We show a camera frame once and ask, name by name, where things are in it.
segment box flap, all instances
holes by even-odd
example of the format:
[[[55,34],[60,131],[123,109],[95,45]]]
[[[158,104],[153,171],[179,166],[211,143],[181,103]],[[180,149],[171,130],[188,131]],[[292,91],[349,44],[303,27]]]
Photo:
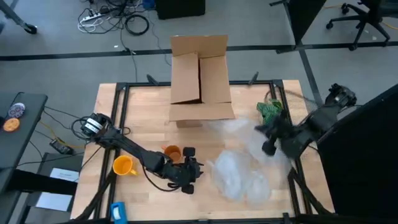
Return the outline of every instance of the box flap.
[[[200,85],[202,102],[231,102],[225,56],[200,59]]]
[[[170,41],[174,57],[198,52],[199,58],[207,58],[225,55],[228,36],[173,36]]]
[[[234,118],[231,103],[170,105],[170,121]]]
[[[173,57],[171,103],[200,99],[199,62],[196,52]]]

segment paper sheet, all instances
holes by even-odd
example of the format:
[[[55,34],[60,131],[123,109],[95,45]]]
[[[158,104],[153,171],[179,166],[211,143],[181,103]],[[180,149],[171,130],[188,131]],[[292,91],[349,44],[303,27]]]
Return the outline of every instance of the paper sheet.
[[[53,168],[50,177],[77,182],[79,178],[79,173],[76,171]],[[71,195],[42,192],[39,200],[36,203],[36,207],[66,212],[68,210],[71,199]]]

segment orange mug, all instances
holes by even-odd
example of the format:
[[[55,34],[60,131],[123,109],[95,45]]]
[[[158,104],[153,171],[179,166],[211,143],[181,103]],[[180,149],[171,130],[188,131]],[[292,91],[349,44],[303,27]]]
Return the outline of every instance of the orange mug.
[[[137,175],[137,171],[134,170],[132,157],[131,156],[119,156],[113,162],[113,172],[117,175]]]
[[[162,146],[164,154],[168,155],[173,163],[178,163],[181,159],[181,150],[178,146]]]

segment blue object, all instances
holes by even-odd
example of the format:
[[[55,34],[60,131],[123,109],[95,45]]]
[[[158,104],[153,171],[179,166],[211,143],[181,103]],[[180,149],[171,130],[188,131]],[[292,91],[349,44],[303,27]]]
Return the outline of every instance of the blue object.
[[[155,9],[155,0],[142,0],[144,9]]]
[[[111,205],[111,214],[115,224],[127,224],[127,215],[124,202],[115,202]]]

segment office chair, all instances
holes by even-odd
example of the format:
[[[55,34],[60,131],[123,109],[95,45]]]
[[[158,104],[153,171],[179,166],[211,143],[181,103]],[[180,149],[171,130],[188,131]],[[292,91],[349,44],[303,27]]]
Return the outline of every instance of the office chair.
[[[386,38],[384,46],[387,46],[390,35],[383,29],[380,23],[383,17],[398,16],[398,0],[361,0],[358,4],[364,4],[369,8],[369,12],[365,12],[351,4],[344,3],[341,6],[344,15],[349,12],[349,9],[354,10],[358,15],[331,19],[326,25],[326,28],[331,29],[333,27],[333,22],[337,21],[359,21],[359,24],[356,26],[356,28],[359,29],[358,34],[355,37],[354,43],[349,47],[349,50],[353,51],[358,47],[358,40],[362,35],[366,23],[369,23]]]

